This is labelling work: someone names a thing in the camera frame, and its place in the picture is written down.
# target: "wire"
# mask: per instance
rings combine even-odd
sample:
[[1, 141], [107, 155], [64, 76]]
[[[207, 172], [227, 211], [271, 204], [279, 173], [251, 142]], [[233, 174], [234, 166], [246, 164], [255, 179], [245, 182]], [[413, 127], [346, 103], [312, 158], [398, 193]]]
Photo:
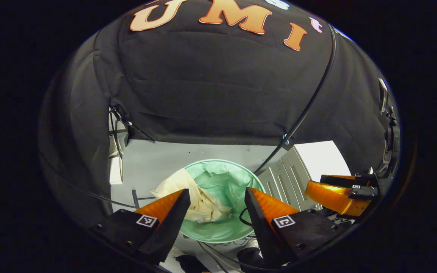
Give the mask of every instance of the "wire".
[[220, 267], [220, 269], [222, 269], [225, 273], [229, 273], [229, 271], [225, 270], [225, 268], [222, 266], [222, 264], [219, 263], [219, 261], [217, 259], [215, 259], [215, 257], [212, 256], [212, 254], [208, 253], [208, 251], [205, 250], [205, 248], [201, 245], [201, 243], [199, 241], [196, 241], [200, 247], [203, 249], [203, 251], [205, 251], [210, 257], [212, 257], [212, 259], [217, 263], [217, 265]]
[[141, 197], [141, 198], [136, 198], [137, 200], [147, 200], [147, 199], [156, 199], [156, 197]]
[[228, 243], [215, 243], [214, 246], [217, 246], [217, 245], [228, 246], [229, 244], [230, 244], [230, 242], [228, 242]]
[[227, 266], [229, 266], [230, 268], [234, 269], [235, 271], [245, 273], [244, 271], [242, 271], [240, 266], [237, 267], [238, 265], [233, 265], [233, 264], [231, 264], [231, 262], [225, 261], [224, 259], [220, 258], [219, 255], [217, 255], [217, 254], [215, 254], [213, 252], [208, 252], [208, 253], [212, 254], [215, 258], [219, 259], [222, 263], [226, 264]]
[[210, 249], [212, 249], [213, 251], [217, 252], [217, 253], [220, 254], [221, 256], [225, 257], [226, 259], [228, 259], [228, 260], [230, 260], [230, 261], [232, 261], [232, 262], [234, 262], [234, 263], [237, 263], [237, 264], [239, 264], [239, 265], [241, 265], [241, 266], [248, 267], [248, 268], [250, 268], [250, 269], [254, 269], [254, 270], [261, 270], [261, 271], [275, 271], [275, 269], [255, 267], [255, 266], [251, 266], [251, 265], [245, 264], [245, 263], [243, 263], [243, 262], [236, 261], [236, 260], [234, 260], [234, 259], [231, 259], [231, 258], [225, 256], [225, 255], [222, 254], [220, 251], [215, 250], [215, 248], [209, 246], [208, 244], [206, 244], [206, 243], [203, 243], [203, 244], [206, 245], [207, 247], [209, 247]]
[[76, 185], [73, 185], [71, 182], [68, 181], [68, 178], [66, 178], [66, 176], [64, 176], [62, 173], [57, 171], [57, 169], [55, 169], [50, 164], [48, 159], [42, 154], [42, 152], [40, 150], [38, 150], [38, 153], [40, 154], [41, 158], [45, 161], [45, 163], [47, 163], [47, 165], [50, 167], [50, 169], [52, 169], [55, 173], [57, 173], [65, 181], [65, 183], [67, 183], [69, 186], [73, 187], [75, 190], [78, 190], [78, 191], [80, 191], [80, 192], [82, 192], [84, 194], [89, 195], [90, 197], [94, 197], [94, 198], [97, 198], [97, 199], [105, 201], [105, 202], [109, 202], [109, 203], [112, 203], [112, 204], [118, 204], [120, 206], [125, 206], [125, 207], [130, 207], [132, 209], [136, 209], [136, 206], [131, 206], [131, 205], [128, 205], [128, 204], [123, 204], [121, 202], [116, 202], [116, 201], [113, 201], [111, 199], [107, 199], [106, 197], [102, 197], [100, 195], [97, 195], [97, 194], [95, 194], [95, 193], [93, 193], [91, 191], [82, 190], [81, 188], [77, 187]]
[[155, 142], [154, 139], [152, 137], [150, 137], [147, 133], [145, 133], [144, 131], [142, 131], [141, 129], [139, 129], [137, 126], [135, 126], [134, 124], [132, 124], [132, 122], [127, 121], [126, 119], [123, 118], [123, 116], [121, 115], [121, 113], [119, 113], [118, 109], [116, 107], [112, 108], [111, 111], [109, 111], [109, 113], [114, 113], [116, 115], [116, 119], [118, 119], [118, 121], [123, 121], [123, 123], [131, 126], [132, 128], [135, 128], [136, 130], [140, 131], [141, 133], [143, 133], [147, 138], [149, 138], [152, 142]]
[[244, 242], [241, 242], [240, 244], [236, 244], [236, 241], [234, 241], [234, 245], [243, 245], [243, 244], [245, 244], [245, 243], [250, 241], [250, 240], [248, 240], [246, 238], [243, 238], [242, 240], [244, 240]]
[[241, 220], [241, 222], [243, 222], [243, 223], [246, 224], [246, 225], [252, 226], [251, 223], [249, 223], [248, 221], [245, 221], [244, 219], [242, 219], [242, 216], [244, 215], [244, 212], [245, 212], [246, 210], [247, 210], [247, 208], [245, 208], [245, 209], [241, 212], [241, 214], [239, 215], [239, 220]]
[[324, 82], [328, 78], [328, 75], [330, 74], [330, 71], [333, 66], [333, 61], [335, 60], [335, 53], [336, 53], [336, 39], [335, 39], [335, 33], [333, 32], [333, 28], [330, 27], [331, 37], [332, 37], [332, 50], [330, 52], [330, 59], [328, 60], [328, 64], [326, 64], [325, 72], [323, 73], [323, 76], [321, 77], [321, 80], [318, 83], [318, 86], [316, 87], [316, 90], [314, 91], [313, 95], [311, 96], [310, 100], [308, 101], [308, 104], [305, 106], [305, 109], [302, 111], [301, 115], [298, 117], [296, 122], [294, 123], [293, 127], [289, 130], [289, 132], [286, 134], [286, 137], [283, 137], [281, 142], [276, 146], [274, 151], [267, 157], [264, 162], [255, 170], [254, 174], [258, 174], [258, 172], [264, 167], [273, 157], [274, 155], [281, 150], [281, 147], [289, 141], [289, 139], [293, 136], [293, 134], [296, 132], [296, 130], [299, 128], [299, 126], [303, 123], [304, 119], [308, 115], [311, 105], [313, 105], [314, 100], [317, 98], [319, 91], [321, 90]]
[[120, 157], [120, 159], [122, 159], [123, 158], [123, 154], [121, 154], [121, 150], [120, 150], [121, 145], [119, 144], [119, 141], [118, 141], [118, 134], [116, 133], [116, 130], [114, 130], [114, 123], [113, 123], [114, 120], [112, 119], [112, 114], [111, 113], [109, 113], [109, 116], [111, 117], [112, 134], [113, 134], [113, 137], [114, 137], [114, 142], [116, 142], [116, 149], [118, 149], [119, 157]]

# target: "orange letter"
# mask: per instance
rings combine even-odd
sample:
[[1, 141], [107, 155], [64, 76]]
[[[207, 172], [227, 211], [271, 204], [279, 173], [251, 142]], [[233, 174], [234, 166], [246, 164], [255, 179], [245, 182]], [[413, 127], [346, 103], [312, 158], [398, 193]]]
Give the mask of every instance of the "orange letter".
[[290, 25], [293, 27], [293, 29], [291, 30], [289, 37], [284, 40], [284, 44], [296, 51], [300, 51], [301, 39], [308, 33], [304, 28], [298, 26], [297, 24], [290, 23]]
[[162, 26], [165, 23], [170, 22], [170, 20], [175, 17], [176, 11], [180, 7], [180, 4], [185, 1], [188, 0], [172, 0], [170, 2], [166, 2], [165, 5], [167, 5], [168, 7], [166, 7], [163, 16], [161, 16], [160, 19], [156, 19], [151, 22], [148, 22], [148, 16], [153, 9], [156, 9], [158, 7], [158, 5], [145, 8], [144, 10], [140, 10], [136, 12], [136, 14], [134, 14], [134, 19], [130, 23], [129, 28], [132, 31], [143, 31]]
[[264, 7], [251, 5], [240, 9], [234, 0], [212, 0], [212, 6], [205, 17], [199, 19], [199, 22], [205, 24], [220, 25], [223, 20], [220, 19], [220, 14], [223, 13], [225, 20], [229, 26], [233, 26], [245, 17], [245, 22], [239, 26], [243, 30], [247, 30], [257, 34], [264, 34], [264, 22], [266, 17], [272, 12]]

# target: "gray metal panel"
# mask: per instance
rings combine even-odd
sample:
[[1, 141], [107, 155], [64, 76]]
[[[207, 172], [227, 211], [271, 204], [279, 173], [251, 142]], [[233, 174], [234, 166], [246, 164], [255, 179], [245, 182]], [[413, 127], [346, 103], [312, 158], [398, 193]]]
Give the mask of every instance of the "gray metal panel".
[[262, 185], [266, 189], [266, 193], [270, 196], [281, 200], [281, 195], [279, 194], [278, 186], [271, 168], [267, 168], [260, 176], [258, 176]]
[[281, 181], [284, 183], [284, 181], [288, 180], [289, 177], [288, 174], [286, 174], [286, 171], [284, 170], [284, 166], [283, 163], [281, 162], [281, 159], [279, 159], [273, 166], [271, 166], [271, 172], [272, 172], [272, 176], [274, 177], [276, 186], [279, 190], [278, 199], [285, 203], [288, 203], [288, 200], [286, 199], [286, 194], [284, 193], [285, 190], [283, 185], [281, 184]]
[[284, 192], [284, 196], [286, 197], [285, 203], [295, 207], [296, 209], [300, 209], [300, 203], [298, 201], [298, 197], [296, 196], [296, 190], [293, 188], [293, 183], [290, 179], [290, 175], [286, 171], [284, 167], [283, 161], [278, 161], [277, 164], [279, 168], [279, 173], [277, 174], [277, 182], [278, 186], [280, 186]]
[[305, 190], [308, 186], [310, 177], [296, 149], [289, 150], [281, 158], [281, 161], [283, 162], [284, 168], [289, 175], [291, 185], [294, 189], [296, 197], [298, 198], [299, 210], [322, 209], [320, 204], [309, 199], [305, 195]]

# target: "crumpled fabric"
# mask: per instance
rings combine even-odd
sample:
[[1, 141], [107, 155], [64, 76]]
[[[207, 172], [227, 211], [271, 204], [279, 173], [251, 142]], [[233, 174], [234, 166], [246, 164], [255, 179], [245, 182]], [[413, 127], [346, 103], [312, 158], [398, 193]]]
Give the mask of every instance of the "crumpled fabric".
[[227, 216], [232, 207], [224, 206], [213, 194], [200, 188], [185, 169], [180, 169], [163, 180], [158, 187], [151, 190], [156, 198], [162, 198], [184, 188], [189, 189], [190, 206], [185, 215], [186, 220], [210, 222]]
[[[247, 187], [264, 191], [258, 178], [239, 164], [221, 159], [207, 159], [185, 167], [185, 170], [202, 189], [220, 199], [225, 206], [232, 207], [229, 215], [212, 223], [199, 224], [196, 221], [183, 221], [180, 232], [187, 237], [207, 243], [227, 243], [239, 240], [253, 232], [251, 226], [239, 219]], [[250, 222], [246, 211], [242, 217]]]

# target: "green trash can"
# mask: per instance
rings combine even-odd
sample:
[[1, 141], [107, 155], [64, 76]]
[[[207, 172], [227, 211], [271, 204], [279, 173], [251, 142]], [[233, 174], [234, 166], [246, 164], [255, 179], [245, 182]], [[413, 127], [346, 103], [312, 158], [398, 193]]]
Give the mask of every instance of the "green trash can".
[[[239, 164], [221, 159], [206, 159], [184, 168], [196, 184], [215, 195], [223, 205], [232, 207], [231, 216], [222, 216], [214, 222], [198, 223], [184, 220], [180, 232], [200, 242], [227, 243], [239, 240], [253, 232], [251, 226], [241, 222], [239, 215], [246, 208], [247, 187], [264, 192], [261, 182], [250, 170]], [[242, 219], [250, 222], [248, 212]]]

